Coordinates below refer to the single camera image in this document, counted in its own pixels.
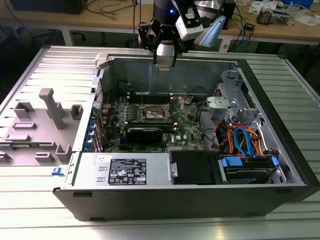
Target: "side panel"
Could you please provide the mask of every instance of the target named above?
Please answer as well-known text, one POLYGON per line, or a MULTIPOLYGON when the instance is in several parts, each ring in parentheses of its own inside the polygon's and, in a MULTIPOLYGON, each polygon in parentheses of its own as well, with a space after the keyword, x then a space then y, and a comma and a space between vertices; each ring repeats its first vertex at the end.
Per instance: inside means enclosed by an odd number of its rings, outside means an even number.
POLYGON ((288 129, 286 128, 276 109, 269 100, 267 94, 257 80, 254 72, 249 67, 247 61, 240 60, 239 64, 248 82, 247 87, 251 90, 252 93, 254 93, 258 104, 260 104, 261 108, 263 109, 272 128, 277 134, 278 139, 283 145, 284 150, 292 161, 295 169, 298 171, 301 179, 305 184, 309 186, 309 188, 306 192, 303 193, 303 195, 294 199, 295 201, 302 201, 320 190, 320 182, 310 168, 305 157, 299 150, 296 142, 290 135, 288 129))
POLYGON ((80 221, 264 216, 304 191, 261 189, 95 190, 54 195, 80 221))

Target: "red cable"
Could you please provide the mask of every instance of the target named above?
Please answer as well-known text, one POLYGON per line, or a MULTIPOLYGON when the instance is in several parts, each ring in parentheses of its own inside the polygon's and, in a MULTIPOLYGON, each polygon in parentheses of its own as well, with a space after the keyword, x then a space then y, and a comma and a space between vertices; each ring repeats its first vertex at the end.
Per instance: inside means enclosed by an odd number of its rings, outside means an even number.
POLYGON ((108 91, 108 100, 106 101, 106 104, 109 103, 109 100, 110 100, 110 92, 108 91))

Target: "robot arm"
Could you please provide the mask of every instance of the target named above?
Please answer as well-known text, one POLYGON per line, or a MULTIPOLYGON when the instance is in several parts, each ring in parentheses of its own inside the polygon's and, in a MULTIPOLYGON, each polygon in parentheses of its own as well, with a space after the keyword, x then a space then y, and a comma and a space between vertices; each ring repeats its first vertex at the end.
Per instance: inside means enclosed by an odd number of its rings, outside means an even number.
POLYGON ((153 18, 150 23, 141 22, 138 32, 144 49, 153 53, 153 63, 169 70, 177 55, 187 53, 217 17, 200 17, 194 0, 154 0, 153 18))

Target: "wooden workbench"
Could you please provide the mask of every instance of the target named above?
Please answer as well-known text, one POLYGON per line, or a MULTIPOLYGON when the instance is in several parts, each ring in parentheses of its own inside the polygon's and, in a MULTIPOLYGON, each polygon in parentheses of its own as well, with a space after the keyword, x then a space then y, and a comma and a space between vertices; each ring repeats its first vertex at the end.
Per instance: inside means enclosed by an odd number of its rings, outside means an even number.
MULTIPOLYGON (((117 3, 113 0, 100 0, 100 6, 117 3)), ((122 2, 117 6, 110 6, 105 10, 112 11, 125 6, 129 6, 129 2, 122 2)), ((149 22, 153 15, 152 4, 142 4, 142 21, 149 22)), ((117 11, 113 20, 102 14, 92 13, 84 10, 79 15, 65 13, 48 13, 48 12, 33 12, 33 11, 15 11, 12 6, 10 9, 15 16, 22 21, 26 26, 35 28, 59 29, 62 31, 67 45, 72 45, 72 38, 69 31, 96 31, 96 32, 121 32, 131 33, 133 28, 133 8, 128 7, 117 11)), ((90 6, 93 11, 99 11, 98 2, 90 6)), ((320 24, 316 26, 307 26, 296 20, 290 19, 288 25, 257 24, 257 15, 249 14, 249 6, 240 7, 241 15, 246 19, 247 23, 255 25, 252 40, 278 43, 297 43, 297 44, 317 44, 320 41, 320 24)), ((320 7, 313 5, 311 11, 320 12, 320 7)), ((136 7, 135 26, 139 24, 139 6, 136 7)), ((19 23, 12 17, 7 10, 4 0, 0 0, 0 22, 4 25, 18 26, 19 23)), ((230 41, 240 33, 236 26, 236 22, 232 21, 228 30, 222 30, 220 35, 230 41)))

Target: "metal grille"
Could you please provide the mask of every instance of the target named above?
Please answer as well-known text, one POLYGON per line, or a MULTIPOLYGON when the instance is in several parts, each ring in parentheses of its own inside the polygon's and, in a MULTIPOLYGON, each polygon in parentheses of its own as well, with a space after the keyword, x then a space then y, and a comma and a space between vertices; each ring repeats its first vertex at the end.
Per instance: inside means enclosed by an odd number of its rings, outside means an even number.
POLYGON ((214 97, 222 97, 222 92, 220 90, 220 84, 218 84, 216 86, 213 96, 214 97))

